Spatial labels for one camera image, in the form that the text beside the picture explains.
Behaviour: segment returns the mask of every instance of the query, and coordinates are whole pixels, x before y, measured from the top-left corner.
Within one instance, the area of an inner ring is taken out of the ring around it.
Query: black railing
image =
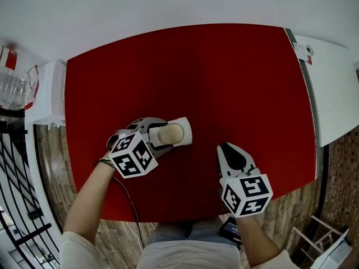
[[[56,256],[59,255],[59,249],[49,232],[51,224],[44,221],[31,177],[28,176],[29,170],[26,169],[25,145],[21,146],[21,143],[24,143],[25,135],[26,131],[23,127],[0,129],[0,171],[2,171],[0,172],[2,174],[0,192],[4,200],[3,209],[12,219],[20,238],[14,237],[2,215],[0,215],[0,222],[22,258],[18,262],[19,265],[21,263],[21,268],[35,268],[33,262],[28,259],[28,256],[32,256],[34,262],[38,263],[40,267],[44,268],[43,264],[48,263],[52,269],[57,269],[59,260]],[[14,147],[14,143],[20,143],[18,149]]]

